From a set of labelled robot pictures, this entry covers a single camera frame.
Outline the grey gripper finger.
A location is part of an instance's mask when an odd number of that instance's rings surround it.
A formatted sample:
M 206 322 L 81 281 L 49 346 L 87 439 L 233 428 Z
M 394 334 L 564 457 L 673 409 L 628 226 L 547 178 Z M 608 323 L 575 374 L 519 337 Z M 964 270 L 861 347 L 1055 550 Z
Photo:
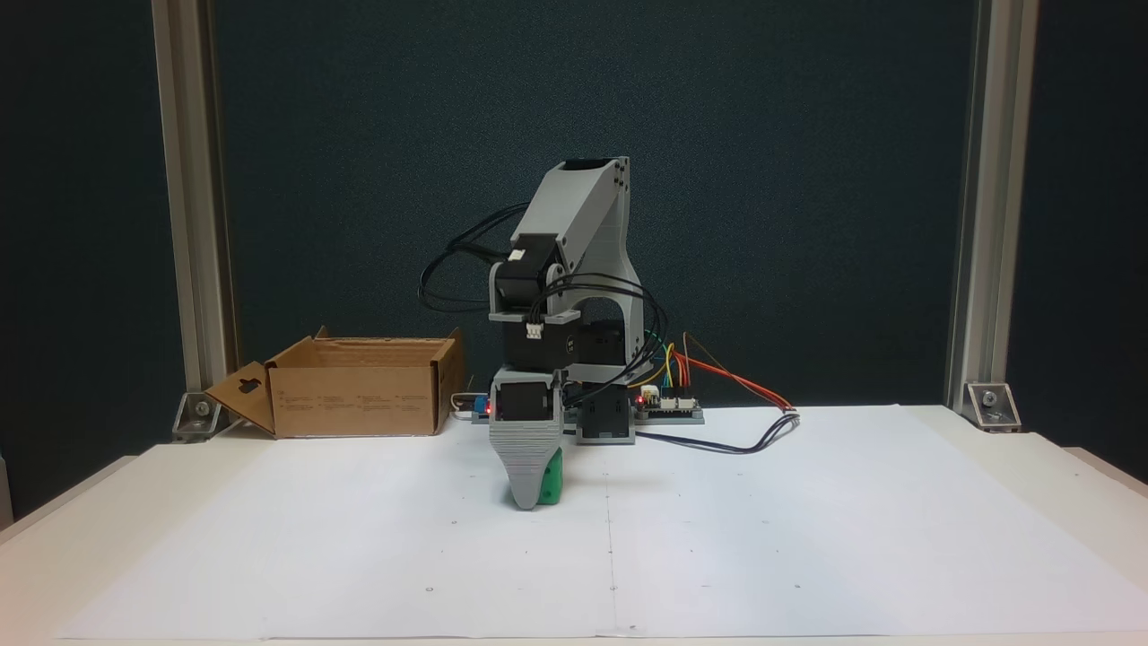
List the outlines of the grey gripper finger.
M 563 495 L 563 425 L 556 421 L 492 422 L 489 438 L 520 509 L 557 504 Z

